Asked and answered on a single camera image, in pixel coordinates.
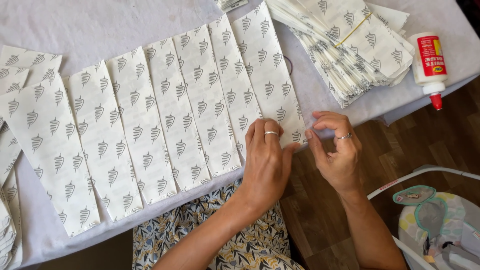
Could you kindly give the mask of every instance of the glue bottle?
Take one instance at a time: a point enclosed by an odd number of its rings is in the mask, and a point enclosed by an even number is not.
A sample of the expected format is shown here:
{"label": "glue bottle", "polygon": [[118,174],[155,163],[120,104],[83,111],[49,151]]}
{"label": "glue bottle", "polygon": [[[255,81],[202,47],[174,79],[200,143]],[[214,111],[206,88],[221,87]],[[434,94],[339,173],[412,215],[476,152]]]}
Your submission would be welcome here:
{"label": "glue bottle", "polygon": [[441,110],[440,92],[445,90],[443,81],[448,79],[448,74],[438,35],[425,32],[411,36],[408,41],[415,47],[412,64],[415,83],[423,86],[423,94],[430,95],[433,107]]}

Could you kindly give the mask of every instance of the fingernail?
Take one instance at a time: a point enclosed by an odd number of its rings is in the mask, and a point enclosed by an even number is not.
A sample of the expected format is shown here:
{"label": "fingernail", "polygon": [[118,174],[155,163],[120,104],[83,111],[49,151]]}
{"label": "fingernail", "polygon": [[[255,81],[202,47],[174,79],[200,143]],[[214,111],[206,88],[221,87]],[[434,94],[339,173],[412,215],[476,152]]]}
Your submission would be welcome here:
{"label": "fingernail", "polygon": [[313,137],[310,129],[305,130],[305,137],[307,137],[307,140],[310,140]]}

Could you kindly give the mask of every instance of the floral fabric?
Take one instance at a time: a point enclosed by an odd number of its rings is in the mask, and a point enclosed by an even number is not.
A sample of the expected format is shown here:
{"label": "floral fabric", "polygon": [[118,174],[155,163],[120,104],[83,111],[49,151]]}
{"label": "floral fabric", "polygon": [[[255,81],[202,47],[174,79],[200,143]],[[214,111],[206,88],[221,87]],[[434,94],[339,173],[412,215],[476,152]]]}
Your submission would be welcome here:
{"label": "floral fabric", "polygon": [[[205,222],[241,184],[241,179],[144,222],[133,230],[133,270],[149,270],[180,239]],[[228,241],[210,270],[303,270],[290,259],[288,234],[277,202]]]}

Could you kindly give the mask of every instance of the woman's right hand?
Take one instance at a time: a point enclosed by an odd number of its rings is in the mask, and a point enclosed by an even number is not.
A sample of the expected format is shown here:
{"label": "woman's right hand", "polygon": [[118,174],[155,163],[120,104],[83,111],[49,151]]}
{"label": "woman's right hand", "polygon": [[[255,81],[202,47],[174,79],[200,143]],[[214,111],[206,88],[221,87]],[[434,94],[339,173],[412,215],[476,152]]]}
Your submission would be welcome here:
{"label": "woman's right hand", "polygon": [[[335,153],[325,153],[317,134],[310,129],[305,131],[318,170],[341,196],[362,192],[358,168],[362,146],[348,117],[330,111],[314,111],[312,116],[317,119],[312,125],[314,129],[329,128],[335,131]],[[349,132],[352,134],[351,138],[338,139]]]}

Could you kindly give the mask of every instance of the white tablecloth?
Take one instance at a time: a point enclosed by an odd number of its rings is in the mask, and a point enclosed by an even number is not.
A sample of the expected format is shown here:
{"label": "white tablecloth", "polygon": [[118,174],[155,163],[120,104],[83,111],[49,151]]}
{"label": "white tablecloth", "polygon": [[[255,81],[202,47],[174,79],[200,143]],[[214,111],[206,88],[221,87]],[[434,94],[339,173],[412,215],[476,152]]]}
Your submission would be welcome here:
{"label": "white tablecloth", "polygon": [[[450,79],[449,92],[480,73],[480,40],[454,0],[372,0],[373,3],[411,13],[407,35],[438,32]],[[228,14],[235,20],[254,9],[260,0]],[[139,45],[167,38],[209,23],[221,15],[212,0],[0,0],[0,45],[63,54],[62,76],[80,71],[100,59],[109,59]],[[332,110],[349,116],[354,125],[394,110],[387,121],[406,115],[425,101],[411,72],[393,88],[377,87],[341,110],[305,53],[282,24],[275,29],[283,52],[293,61],[292,81],[307,126],[313,110]],[[23,266],[58,258],[102,242],[176,206],[240,178],[243,170],[178,194],[113,223],[100,209],[102,223],[68,238],[42,185],[23,154],[15,167],[24,237]]]}

